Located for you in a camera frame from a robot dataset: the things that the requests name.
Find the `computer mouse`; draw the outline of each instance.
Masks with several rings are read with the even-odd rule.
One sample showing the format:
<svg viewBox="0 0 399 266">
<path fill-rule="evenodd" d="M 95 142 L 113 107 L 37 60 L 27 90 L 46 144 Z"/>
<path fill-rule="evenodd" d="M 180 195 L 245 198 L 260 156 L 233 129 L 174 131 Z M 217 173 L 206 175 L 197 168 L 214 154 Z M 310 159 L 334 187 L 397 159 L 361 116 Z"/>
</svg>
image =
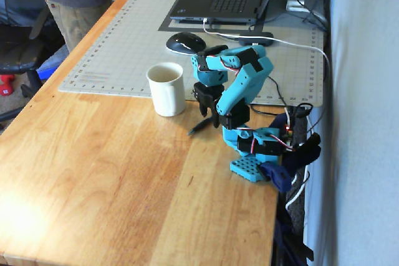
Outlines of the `computer mouse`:
<svg viewBox="0 0 399 266">
<path fill-rule="evenodd" d="M 179 32 L 168 39 L 166 48 L 179 54 L 196 55 L 198 52 L 205 50 L 206 44 L 203 39 L 195 34 Z"/>
</svg>

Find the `black pen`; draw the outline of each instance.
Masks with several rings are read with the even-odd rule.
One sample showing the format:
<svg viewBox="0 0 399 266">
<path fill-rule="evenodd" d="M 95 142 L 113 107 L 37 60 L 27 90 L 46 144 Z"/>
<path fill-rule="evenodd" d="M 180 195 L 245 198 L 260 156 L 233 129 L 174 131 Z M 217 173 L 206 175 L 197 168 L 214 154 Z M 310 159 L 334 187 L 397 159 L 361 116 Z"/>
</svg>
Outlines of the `black pen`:
<svg viewBox="0 0 399 266">
<path fill-rule="evenodd" d="M 211 116 L 209 118 L 206 118 L 205 120 L 199 122 L 193 129 L 190 130 L 190 132 L 187 133 L 187 136 L 188 135 L 192 135 L 192 134 L 202 130 L 203 128 L 208 126 L 210 123 L 212 123 L 212 117 Z"/>
</svg>

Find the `gray wall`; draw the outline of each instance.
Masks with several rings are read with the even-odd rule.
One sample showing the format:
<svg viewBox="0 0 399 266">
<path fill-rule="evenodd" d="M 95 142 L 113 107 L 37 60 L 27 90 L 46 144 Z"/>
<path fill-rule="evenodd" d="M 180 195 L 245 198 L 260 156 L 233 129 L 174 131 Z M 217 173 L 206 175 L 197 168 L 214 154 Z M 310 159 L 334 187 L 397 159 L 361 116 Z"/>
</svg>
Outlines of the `gray wall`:
<svg viewBox="0 0 399 266">
<path fill-rule="evenodd" d="M 399 265 L 399 0 L 332 0 L 331 17 L 332 97 L 304 239 L 313 265 Z"/>
</svg>

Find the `black cable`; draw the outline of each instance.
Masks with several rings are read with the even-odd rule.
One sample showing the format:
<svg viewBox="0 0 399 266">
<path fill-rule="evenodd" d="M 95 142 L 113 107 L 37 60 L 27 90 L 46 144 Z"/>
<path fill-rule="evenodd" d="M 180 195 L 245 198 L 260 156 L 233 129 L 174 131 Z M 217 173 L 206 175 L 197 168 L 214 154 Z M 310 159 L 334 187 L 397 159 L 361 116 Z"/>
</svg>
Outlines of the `black cable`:
<svg viewBox="0 0 399 266">
<path fill-rule="evenodd" d="M 302 103 L 300 103 L 300 104 L 298 104 L 298 105 L 296 106 L 296 108 L 295 108 L 295 110 L 294 110 L 294 116 L 297 116 L 297 110 L 299 109 L 299 107 L 304 106 L 304 105 L 310 106 L 310 108 L 309 108 L 309 110 L 306 111 L 306 114 L 305 114 L 304 116 L 302 116 L 302 118 L 305 117 L 305 116 L 307 116 L 307 115 L 309 115 L 309 114 L 311 113 L 311 111 L 312 111 L 312 109 L 313 109 L 313 104 L 307 103 L 307 102 L 302 102 Z"/>
<path fill-rule="evenodd" d="M 282 12 L 282 13 L 280 13 L 279 15 L 277 15 L 276 17 L 274 17 L 274 18 L 272 18 L 272 19 L 265 20 L 265 21 L 263 22 L 263 24 L 266 24 L 266 23 L 275 21 L 275 20 L 277 20 L 278 18 L 280 18 L 280 17 L 281 17 L 282 15 L 284 15 L 284 14 L 287 14 L 287 15 L 290 15 L 290 16 L 293 16 L 293 17 L 296 17 L 296 18 L 298 18 L 298 19 L 301 19 L 303 23 L 310 23 L 310 24 L 312 24 L 312 26 L 317 26 L 317 28 L 319 28 L 321 31 L 325 31 L 325 27 L 321 27 L 321 26 L 318 25 L 317 23 L 314 23 L 312 20 L 308 20 L 307 17 L 300 17 L 300 16 L 297 16 L 297 15 L 291 13 L 291 12 Z M 256 24 L 251 24 L 251 25 L 248 27 L 248 31 L 252 31 L 251 27 L 253 27 L 253 26 L 255 26 L 255 25 L 256 25 Z"/>
<path fill-rule="evenodd" d="M 307 171 L 307 178 L 306 178 L 306 180 L 303 181 L 302 184 L 299 185 L 299 186 L 295 189 L 295 191 L 291 194 L 291 197 L 290 197 L 286 202 L 289 202 L 291 199 L 294 198 L 294 196 L 298 193 L 299 189 L 302 187 L 303 184 L 305 184 L 305 183 L 307 182 L 307 180 L 309 180 L 309 178 L 310 178 L 310 172 Z"/>
<path fill-rule="evenodd" d="M 306 133 L 309 133 L 313 130 L 313 128 L 319 123 L 319 121 L 322 120 L 322 117 L 324 115 L 324 112 L 327 110 L 327 108 L 323 108 L 322 110 L 322 114 L 320 115 L 320 118 L 313 124 L 313 126 L 311 126 L 311 128 L 309 130 L 306 131 Z"/>
<path fill-rule="evenodd" d="M 279 114 L 278 113 L 272 113 L 272 112 L 261 112 L 260 110 L 256 110 L 255 108 L 254 108 L 254 104 L 249 104 L 249 107 L 251 107 L 251 110 L 253 111 L 253 112 L 256 112 L 256 113 L 259 113 L 259 114 L 261 114 L 261 115 L 272 115 L 272 116 L 278 116 Z"/>
<path fill-rule="evenodd" d="M 306 8 L 306 9 L 310 12 L 310 14 L 311 14 L 312 16 L 314 16 L 314 17 L 316 18 L 316 20 L 318 20 L 318 21 L 323 25 L 324 31 L 327 31 L 327 28 L 326 28 L 324 22 L 323 22 L 319 17 L 316 16 L 316 14 L 313 12 L 312 9 L 309 9 L 305 4 L 301 3 L 299 0 L 297 0 L 297 2 L 298 2 L 302 7 Z"/>
<path fill-rule="evenodd" d="M 269 79 L 272 80 L 272 81 L 274 82 L 274 84 L 276 85 L 276 87 L 277 87 L 277 93 L 279 94 L 279 97 L 280 97 L 281 101 L 284 103 L 284 106 L 285 106 L 286 108 L 288 108 L 288 105 L 287 105 L 286 101 L 284 100 L 284 98 L 283 98 L 282 95 L 281 95 L 280 88 L 279 88 L 279 84 L 278 84 L 272 77 L 270 77 L 270 76 L 268 76 L 268 77 L 269 77 Z"/>
</svg>

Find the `white cable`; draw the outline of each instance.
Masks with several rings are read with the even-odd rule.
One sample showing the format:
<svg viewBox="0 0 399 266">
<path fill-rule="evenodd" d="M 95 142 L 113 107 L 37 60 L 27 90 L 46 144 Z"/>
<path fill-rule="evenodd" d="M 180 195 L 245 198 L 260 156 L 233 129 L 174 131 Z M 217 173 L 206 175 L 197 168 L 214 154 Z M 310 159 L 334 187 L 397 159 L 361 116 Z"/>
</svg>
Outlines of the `white cable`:
<svg viewBox="0 0 399 266">
<path fill-rule="evenodd" d="M 307 179 L 307 169 L 308 169 L 309 165 L 307 165 L 305 167 L 305 175 L 304 175 L 304 182 L 302 183 L 302 186 L 300 187 L 300 189 L 298 190 L 297 194 L 286 204 L 286 210 L 288 209 L 288 207 L 297 200 L 297 198 L 300 196 L 300 194 L 302 193 L 302 191 L 305 188 L 306 185 L 306 179 Z"/>
<path fill-rule="evenodd" d="M 319 51 L 319 52 L 325 57 L 325 59 L 326 59 L 326 61 L 327 61 L 327 66 L 328 66 L 328 68 L 329 68 L 329 69 L 328 69 L 328 74 L 329 74 L 329 76 L 330 76 L 330 71 L 331 71 L 330 60 L 329 60 L 329 58 L 327 57 L 327 55 L 324 53 L 324 51 L 321 50 L 321 49 L 319 49 L 319 48 L 317 48 L 317 47 L 306 46 L 306 45 L 299 45 L 299 44 L 295 44 L 295 43 L 290 43 L 290 42 L 286 42 L 286 41 L 284 41 L 284 40 L 275 39 L 275 38 L 273 38 L 273 37 L 248 37 L 248 36 L 236 36 L 236 35 L 234 35 L 234 34 L 220 34 L 219 32 L 209 32 L 209 31 L 207 31 L 206 28 L 205 28 L 205 23 L 206 23 L 207 21 L 208 21 L 208 18 L 204 18 L 204 21 L 203 21 L 203 29 L 204 29 L 204 31 L 205 31 L 207 34 L 216 34 L 216 35 L 221 36 L 221 37 L 233 37 L 233 38 L 235 38 L 235 39 L 237 39 L 237 38 L 242 38 L 242 39 L 265 39 L 265 40 L 274 40 L 274 41 L 276 41 L 276 42 L 280 42 L 280 43 L 287 44 L 287 45 L 291 45 L 291 46 L 298 47 L 298 48 L 303 48 L 303 49 L 310 49 L 310 50 Z"/>
<path fill-rule="evenodd" d="M 291 185 L 295 184 L 295 182 L 297 181 L 297 178 L 298 178 L 298 176 L 297 176 L 297 174 L 295 174 L 294 179 L 291 181 Z"/>
<path fill-rule="evenodd" d="M 288 109 L 287 109 L 287 107 L 284 107 L 284 110 L 285 110 L 286 115 L 287 115 L 287 125 L 288 125 L 289 128 L 291 128 L 291 121 L 290 121 L 290 119 L 289 119 L 289 114 L 288 114 Z"/>
</svg>

